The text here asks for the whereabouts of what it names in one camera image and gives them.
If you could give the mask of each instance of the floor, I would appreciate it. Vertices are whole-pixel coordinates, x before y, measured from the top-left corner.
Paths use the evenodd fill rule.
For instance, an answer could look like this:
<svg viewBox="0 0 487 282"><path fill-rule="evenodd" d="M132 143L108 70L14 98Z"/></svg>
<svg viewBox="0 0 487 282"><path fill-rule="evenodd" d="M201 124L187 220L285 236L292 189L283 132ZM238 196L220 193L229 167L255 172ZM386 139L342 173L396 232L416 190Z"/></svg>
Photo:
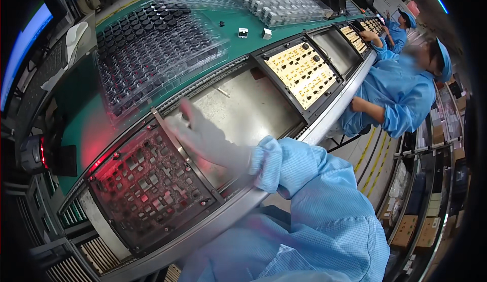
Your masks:
<svg viewBox="0 0 487 282"><path fill-rule="evenodd" d="M96 14L97 25L106 20L115 12L137 2L138 0L114 0L113 5ZM341 135L335 137L338 142ZM357 189L368 197L374 208L381 203L381 196L386 189L387 181L393 168L393 154L398 144L397 139L391 139L381 128L374 128L366 135L352 143L331 152L331 154L349 161L354 167L355 177L358 181ZM320 143L325 149L331 149L336 145L331 139L325 139ZM272 194L264 200L263 204L276 205L290 212L291 201L283 199L278 194Z"/></svg>

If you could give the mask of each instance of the gray glove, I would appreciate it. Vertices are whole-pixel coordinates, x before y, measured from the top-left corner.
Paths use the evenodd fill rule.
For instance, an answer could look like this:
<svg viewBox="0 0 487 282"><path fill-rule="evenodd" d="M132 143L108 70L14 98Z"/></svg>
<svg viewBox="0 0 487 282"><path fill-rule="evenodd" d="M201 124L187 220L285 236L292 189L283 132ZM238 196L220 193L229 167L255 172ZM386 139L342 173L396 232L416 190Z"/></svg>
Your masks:
<svg viewBox="0 0 487 282"><path fill-rule="evenodd" d="M233 175L247 172L250 147L240 147L226 140L225 133L204 118L201 111L186 98L181 99L179 110L183 118L189 121L189 128L174 116L168 116L164 122L182 144L205 160L229 169Z"/></svg>

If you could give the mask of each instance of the blue screen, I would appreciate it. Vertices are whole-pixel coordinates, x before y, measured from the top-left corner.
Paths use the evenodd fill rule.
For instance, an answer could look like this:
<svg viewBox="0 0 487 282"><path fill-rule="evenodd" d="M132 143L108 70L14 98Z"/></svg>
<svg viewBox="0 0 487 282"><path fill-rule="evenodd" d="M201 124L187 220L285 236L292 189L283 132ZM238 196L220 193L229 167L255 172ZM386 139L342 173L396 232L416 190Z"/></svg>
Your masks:
<svg viewBox="0 0 487 282"><path fill-rule="evenodd" d="M5 108L7 103L7 96L12 88L14 78L19 71L19 67L25 58L25 55L31 48L34 41L37 39L42 30L46 27L47 23L52 20L53 16L46 4L44 3L38 11L34 14L29 21L25 29L19 32L17 39L15 40L14 48L10 53L8 59L7 68L5 69L5 75L2 80L2 94L0 95L0 107Z"/></svg>

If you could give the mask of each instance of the factory worker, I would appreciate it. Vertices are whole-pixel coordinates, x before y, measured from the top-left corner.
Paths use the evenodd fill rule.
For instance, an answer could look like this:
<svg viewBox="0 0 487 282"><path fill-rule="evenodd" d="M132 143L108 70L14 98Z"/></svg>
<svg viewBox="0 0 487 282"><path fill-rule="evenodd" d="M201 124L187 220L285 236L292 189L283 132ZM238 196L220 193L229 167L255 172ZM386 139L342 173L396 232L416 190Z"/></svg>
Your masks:
<svg viewBox="0 0 487 282"><path fill-rule="evenodd" d="M446 47L436 38L423 47L411 46L397 55L387 50L384 39L375 33L365 31L360 35L365 41L372 41L377 62L343 112L338 126L348 137L369 124L381 125L392 138L406 131L414 132L435 101L433 79L446 82L451 77Z"/></svg>
<svg viewBox="0 0 487 282"><path fill-rule="evenodd" d="M406 42L408 42L408 33L406 29L416 28L416 21L413 16L399 9L398 11L401 14L397 19L398 22L391 21L389 11L387 11L385 20L386 25L383 26L384 31L387 34L387 49L395 54L400 54L402 48L405 46Z"/></svg>
<svg viewBox="0 0 487 282"><path fill-rule="evenodd" d="M170 132L199 156L234 173L253 175L254 185L291 199L291 213L260 207L185 259L185 281L381 281L389 257L384 230L356 186L352 166L290 138L267 136L239 147L188 100Z"/></svg>

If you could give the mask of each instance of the yellow floor tape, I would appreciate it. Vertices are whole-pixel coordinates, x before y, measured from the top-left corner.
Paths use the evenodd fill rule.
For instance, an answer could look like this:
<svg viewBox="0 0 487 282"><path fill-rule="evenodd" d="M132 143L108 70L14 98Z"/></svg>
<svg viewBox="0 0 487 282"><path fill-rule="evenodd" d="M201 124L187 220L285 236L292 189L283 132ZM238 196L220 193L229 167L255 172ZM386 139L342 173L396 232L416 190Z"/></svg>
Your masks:
<svg viewBox="0 0 487 282"><path fill-rule="evenodd" d="M362 163L362 160L364 159L365 153L367 153L367 149L369 148L370 142L372 141L372 138L374 137L375 129L377 129L377 128L374 128L372 130L372 134L370 135L369 141L367 142L367 145L365 146L365 150L362 152L362 156L360 157L360 160L358 161L357 165L354 168L354 173L358 171L358 168L360 168L360 164Z"/></svg>
<svg viewBox="0 0 487 282"><path fill-rule="evenodd" d="M361 193L364 193L365 192L365 189L367 189L367 185L369 184L370 179L372 178L372 175L374 174L374 170L375 170L375 167L377 166L377 164L379 163L379 158L380 158L380 155L382 154L382 149L384 148L384 144L386 142L386 138L387 138L387 133L384 132L384 139L382 140L382 145L380 146L379 154L377 155L377 157L375 159L374 165L372 166L372 170L370 171L370 174L367 177L367 181L365 182L364 187L360 191Z"/></svg>
<svg viewBox="0 0 487 282"><path fill-rule="evenodd" d="M104 17L103 19L101 19L100 21L97 21L95 25L96 25L96 26L99 26L99 25L100 25L100 23L102 23L103 21L105 21L105 20L106 20L106 19L108 19L109 17L112 17L114 14L116 14L116 13L118 13L119 11L123 10L125 7L127 7L127 6L129 6L129 5L134 4L134 3L135 3L135 2L137 2L137 1L140 1L140 0L132 0L132 1L128 2L127 4L125 4L125 5L121 6L119 9L117 9L116 11L114 11L114 12L110 13L109 15L107 15L106 17Z"/></svg>
<svg viewBox="0 0 487 282"><path fill-rule="evenodd" d="M377 183L377 180L379 179L380 172L382 171L382 167L384 166L384 162L386 161L387 158L387 152L389 152L389 146L391 145L391 139L389 138L389 143L387 144L387 149L386 149L386 154L384 155L384 158L382 159L382 164L380 164L379 172L377 173L377 176L374 179L374 182L372 183L372 187L369 190L369 193L367 194L367 198L372 194L372 191L374 190L375 183Z"/></svg>

